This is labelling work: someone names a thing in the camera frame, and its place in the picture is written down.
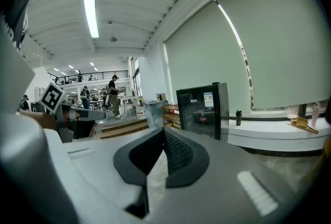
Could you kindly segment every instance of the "stairs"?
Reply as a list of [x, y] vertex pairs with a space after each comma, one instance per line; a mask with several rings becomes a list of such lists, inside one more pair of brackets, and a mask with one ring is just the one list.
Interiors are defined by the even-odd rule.
[[100, 139], [109, 139], [127, 134], [132, 134], [148, 128], [147, 120], [137, 120], [133, 122], [127, 122], [124, 124], [117, 124], [109, 126], [101, 130], [102, 135]]

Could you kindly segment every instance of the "pink bottle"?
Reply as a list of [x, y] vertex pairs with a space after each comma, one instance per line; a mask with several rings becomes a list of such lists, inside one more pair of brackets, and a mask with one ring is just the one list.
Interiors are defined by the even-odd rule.
[[312, 107], [312, 116], [311, 116], [311, 126], [312, 127], [316, 126], [317, 118], [320, 115], [320, 106], [321, 106], [321, 104], [316, 102], [316, 103], [314, 103], [314, 105]]

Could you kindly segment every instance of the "black railing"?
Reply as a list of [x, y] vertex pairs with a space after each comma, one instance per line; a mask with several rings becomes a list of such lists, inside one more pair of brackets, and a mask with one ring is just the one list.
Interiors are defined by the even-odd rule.
[[68, 76], [63, 76], [63, 77], [57, 77], [51, 73], [48, 73], [48, 74], [51, 76], [51, 79], [57, 85], [65, 85], [65, 84], [70, 84], [70, 83], [97, 81], [97, 80], [105, 80], [105, 79], [109, 80], [114, 75], [116, 75], [119, 79], [128, 77], [127, 70], [91, 72], [91, 73], [84, 73], [84, 74], [77, 74], [77, 75], [68, 75]]

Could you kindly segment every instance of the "black refrigerator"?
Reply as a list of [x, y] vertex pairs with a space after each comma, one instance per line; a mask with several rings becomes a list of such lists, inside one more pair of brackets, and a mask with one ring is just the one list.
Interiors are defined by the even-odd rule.
[[183, 130], [228, 141], [229, 98], [226, 83], [176, 91]]

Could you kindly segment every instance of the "roller blind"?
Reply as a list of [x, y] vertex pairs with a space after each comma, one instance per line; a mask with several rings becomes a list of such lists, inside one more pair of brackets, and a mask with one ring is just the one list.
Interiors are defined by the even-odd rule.
[[228, 84], [230, 113], [250, 111], [246, 65], [224, 15], [212, 2], [186, 22], [166, 43], [174, 101], [176, 90]]
[[255, 108], [330, 97], [331, 34], [315, 0], [218, 2], [243, 43]]

